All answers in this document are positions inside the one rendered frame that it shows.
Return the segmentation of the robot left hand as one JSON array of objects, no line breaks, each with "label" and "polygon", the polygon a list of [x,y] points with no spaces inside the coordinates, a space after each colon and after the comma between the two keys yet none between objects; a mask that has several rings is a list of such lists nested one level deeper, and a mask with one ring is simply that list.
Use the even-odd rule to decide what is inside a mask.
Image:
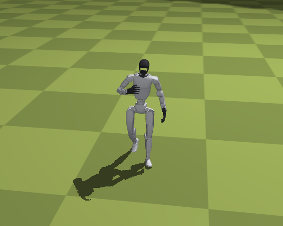
[{"label": "robot left hand", "polygon": [[161,123],[165,121],[165,117],[166,117],[166,109],[164,107],[162,108],[162,112],[163,112],[163,119],[161,119]]}]

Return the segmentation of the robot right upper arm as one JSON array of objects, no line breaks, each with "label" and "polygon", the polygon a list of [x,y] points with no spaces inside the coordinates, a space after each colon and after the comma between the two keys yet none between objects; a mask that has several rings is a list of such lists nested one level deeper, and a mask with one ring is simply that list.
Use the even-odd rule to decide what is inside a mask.
[{"label": "robot right upper arm", "polygon": [[124,79],[124,81],[121,83],[120,88],[124,89],[130,82],[132,82],[134,79],[134,74],[129,74],[127,77]]}]

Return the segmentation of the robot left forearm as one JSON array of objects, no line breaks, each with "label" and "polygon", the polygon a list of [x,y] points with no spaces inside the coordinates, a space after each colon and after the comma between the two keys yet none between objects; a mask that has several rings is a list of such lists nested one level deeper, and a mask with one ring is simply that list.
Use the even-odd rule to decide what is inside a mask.
[{"label": "robot left forearm", "polygon": [[159,100],[160,100],[160,105],[161,105],[161,110],[162,110],[163,107],[166,109],[166,103],[165,103],[165,97],[164,97],[163,91],[161,91],[161,95],[162,97],[159,97]]}]

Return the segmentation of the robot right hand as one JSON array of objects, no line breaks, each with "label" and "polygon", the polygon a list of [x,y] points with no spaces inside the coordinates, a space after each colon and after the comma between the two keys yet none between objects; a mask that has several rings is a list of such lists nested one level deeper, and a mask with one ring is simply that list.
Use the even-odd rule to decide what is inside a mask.
[{"label": "robot right hand", "polygon": [[133,85],[130,89],[127,89],[127,93],[126,94],[138,94],[138,93],[135,93],[135,92],[139,92],[139,91],[136,91],[136,90],[140,90],[140,89],[137,89],[137,88],[140,88],[140,87],[136,87],[137,85]]}]

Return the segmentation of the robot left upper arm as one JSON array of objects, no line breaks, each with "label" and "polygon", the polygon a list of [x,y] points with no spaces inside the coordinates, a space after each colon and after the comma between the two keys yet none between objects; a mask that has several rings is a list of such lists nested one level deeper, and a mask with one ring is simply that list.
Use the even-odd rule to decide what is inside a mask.
[{"label": "robot left upper arm", "polygon": [[161,88],[161,84],[159,82],[159,78],[157,76],[151,76],[151,79],[152,79],[152,83],[155,85],[156,89],[157,89],[157,96],[158,97],[162,97],[161,95],[161,91],[162,91],[162,88]]}]

